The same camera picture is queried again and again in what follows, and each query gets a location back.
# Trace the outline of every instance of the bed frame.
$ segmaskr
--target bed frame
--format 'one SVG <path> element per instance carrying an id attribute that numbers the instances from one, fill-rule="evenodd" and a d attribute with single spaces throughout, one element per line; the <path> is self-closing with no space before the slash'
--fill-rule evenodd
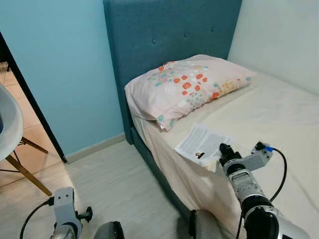
<path id="1" fill-rule="evenodd" d="M 136 131 L 124 86 L 171 60 L 196 54 L 227 59 L 242 0 L 104 0 L 104 12 L 124 131 L 168 199 L 188 220 L 190 210 L 171 189 Z"/>

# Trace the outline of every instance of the light blue wall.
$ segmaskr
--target light blue wall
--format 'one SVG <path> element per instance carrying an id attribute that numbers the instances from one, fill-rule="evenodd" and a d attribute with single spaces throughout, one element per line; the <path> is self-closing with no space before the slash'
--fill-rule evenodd
<path id="1" fill-rule="evenodd" d="M 318 0 L 243 0 L 228 59 L 319 95 Z"/>
<path id="2" fill-rule="evenodd" d="M 65 154 L 123 132 L 102 0 L 2 0 L 0 31 Z"/>

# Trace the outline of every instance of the floral pillowcase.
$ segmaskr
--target floral pillowcase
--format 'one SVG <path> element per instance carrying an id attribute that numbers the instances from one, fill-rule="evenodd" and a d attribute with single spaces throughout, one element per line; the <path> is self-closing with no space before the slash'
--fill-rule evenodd
<path id="1" fill-rule="evenodd" d="M 249 84 L 256 73 L 207 55 L 171 61 L 125 86 L 131 113 L 169 131 L 202 104 Z"/>

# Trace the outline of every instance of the wooden chair leg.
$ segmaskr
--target wooden chair leg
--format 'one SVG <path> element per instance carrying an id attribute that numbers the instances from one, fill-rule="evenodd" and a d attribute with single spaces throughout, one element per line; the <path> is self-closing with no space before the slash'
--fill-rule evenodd
<path id="1" fill-rule="evenodd" d="M 19 170 L 28 180 L 30 180 L 35 186 L 37 186 L 47 196 L 51 196 L 52 193 L 39 181 L 37 180 L 28 170 L 26 170 L 18 161 L 15 160 L 11 155 L 5 158 L 13 167 Z"/>
<path id="2" fill-rule="evenodd" d="M 48 153 L 47 150 L 45 150 L 45 149 L 42 148 L 41 146 L 37 145 L 36 143 L 33 143 L 32 141 L 28 140 L 28 139 L 25 138 L 25 137 L 22 137 L 21 141 L 22 141 L 23 143 L 26 143 L 26 144 L 32 146 L 33 148 L 36 148 L 36 149 L 40 150 L 40 151 L 43 152 L 43 153 Z"/>

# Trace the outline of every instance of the chair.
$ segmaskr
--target chair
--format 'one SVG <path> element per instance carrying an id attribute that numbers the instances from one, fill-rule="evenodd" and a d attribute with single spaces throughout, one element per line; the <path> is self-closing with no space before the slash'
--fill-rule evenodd
<path id="1" fill-rule="evenodd" d="M 43 193 L 47 196 L 51 196 L 52 193 L 21 165 L 14 151 L 18 145 L 28 144 L 43 153 L 48 153 L 44 148 L 23 137 L 23 117 L 21 109 L 16 100 L 2 84 L 0 84 L 0 118 L 3 123 L 3 130 L 0 132 L 0 161 L 6 159 L 18 170 L 0 169 L 0 171 L 20 172 Z M 10 155 L 12 152 L 16 155 L 16 159 Z"/>

